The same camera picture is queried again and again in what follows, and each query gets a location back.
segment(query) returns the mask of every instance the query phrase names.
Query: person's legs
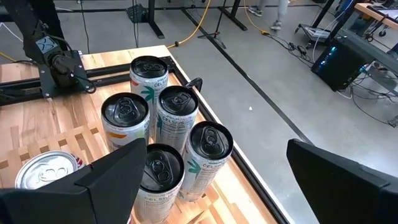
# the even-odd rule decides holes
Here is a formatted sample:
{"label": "person's legs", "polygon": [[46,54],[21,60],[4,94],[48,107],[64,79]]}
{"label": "person's legs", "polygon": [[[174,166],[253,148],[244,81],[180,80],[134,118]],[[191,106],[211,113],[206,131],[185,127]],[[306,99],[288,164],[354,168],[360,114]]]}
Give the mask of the person's legs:
{"label": "person's legs", "polygon": [[278,19],[272,24],[272,30],[280,30],[282,28],[282,19],[286,15],[289,0],[279,0],[278,3]]}
{"label": "person's legs", "polygon": [[248,12],[251,14],[261,17],[262,16],[262,9],[266,6],[267,0],[260,0],[257,6],[249,6]]}

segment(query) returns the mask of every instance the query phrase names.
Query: silver can lid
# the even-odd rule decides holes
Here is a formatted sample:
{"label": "silver can lid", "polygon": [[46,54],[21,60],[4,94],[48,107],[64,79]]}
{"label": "silver can lid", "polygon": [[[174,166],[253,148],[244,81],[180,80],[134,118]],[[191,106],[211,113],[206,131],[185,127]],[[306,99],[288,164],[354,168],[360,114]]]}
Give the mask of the silver can lid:
{"label": "silver can lid", "polygon": [[49,151],[29,160],[17,174],[15,188],[37,189],[78,170],[76,159],[63,151]]}

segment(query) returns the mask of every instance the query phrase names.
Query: orange stripe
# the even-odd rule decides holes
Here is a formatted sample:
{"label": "orange stripe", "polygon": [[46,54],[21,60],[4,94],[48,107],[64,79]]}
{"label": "orange stripe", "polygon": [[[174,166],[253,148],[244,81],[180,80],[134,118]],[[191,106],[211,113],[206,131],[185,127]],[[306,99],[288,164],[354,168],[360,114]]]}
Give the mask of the orange stripe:
{"label": "orange stripe", "polygon": [[120,138],[120,139],[125,138],[127,136],[127,134],[116,134],[109,131],[107,131],[106,134],[111,138]]}

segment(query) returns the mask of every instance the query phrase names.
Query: celsius can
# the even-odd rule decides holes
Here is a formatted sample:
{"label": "celsius can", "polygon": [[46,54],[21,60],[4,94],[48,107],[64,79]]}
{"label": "celsius can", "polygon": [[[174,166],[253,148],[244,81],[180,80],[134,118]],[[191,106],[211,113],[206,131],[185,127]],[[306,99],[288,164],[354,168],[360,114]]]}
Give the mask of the celsius can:
{"label": "celsius can", "polygon": [[188,202],[200,198],[229,159],[232,149],[232,135],[224,126],[211,121],[196,124],[185,145],[185,179],[179,197]]}
{"label": "celsius can", "polygon": [[78,169],[78,162],[73,155],[63,151],[45,152],[22,166],[15,180],[15,188],[34,190]]}
{"label": "celsius can", "polygon": [[130,66],[131,92],[148,102],[150,112],[149,137],[155,138],[156,106],[160,92],[167,87],[169,71],[167,64],[153,56],[134,59]]}
{"label": "celsius can", "polygon": [[169,86],[159,95],[156,143],[168,144],[182,154],[198,112],[198,97],[189,88]]}
{"label": "celsius can", "polygon": [[141,223],[163,223],[184,178],[180,153],[165,144],[150,144],[134,211]]}
{"label": "celsius can", "polygon": [[101,119],[111,152],[137,138],[145,138],[148,144],[149,110],[141,96],[133,93],[110,96],[102,104]]}

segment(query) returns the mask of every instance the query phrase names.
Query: can label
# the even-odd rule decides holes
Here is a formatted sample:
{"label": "can label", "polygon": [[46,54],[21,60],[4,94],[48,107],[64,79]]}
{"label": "can label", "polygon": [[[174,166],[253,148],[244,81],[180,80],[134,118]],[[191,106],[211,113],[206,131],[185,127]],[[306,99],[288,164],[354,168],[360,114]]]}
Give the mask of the can label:
{"label": "can label", "polygon": [[167,144],[180,154],[192,126],[195,124],[198,109],[186,116],[168,113],[161,106],[157,108],[156,143]]}
{"label": "can label", "polygon": [[104,126],[109,151],[113,152],[138,138],[145,138],[146,143],[148,144],[149,114],[144,118],[143,121],[141,121],[141,123],[126,128],[116,127],[112,124],[109,124],[105,120],[104,116],[102,116],[101,119]]}
{"label": "can label", "polygon": [[134,211],[137,219],[144,223],[163,223],[166,221],[183,180],[184,176],[177,186],[164,193],[154,194],[139,189],[134,202]]}
{"label": "can label", "polygon": [[137,94],[148,102],[150,113],[149,137],[155,137],[156,109],[160,92],[167,87],[169,73],[158,78],[144,78],[136,75],[130,69],[131,92]]}
{"label": "can label", "polygon": [[203,158],[187,141],[183,155],[185,178],[178,196],[188,202],[199,199],[228,159],[229,156],[219,160]]}

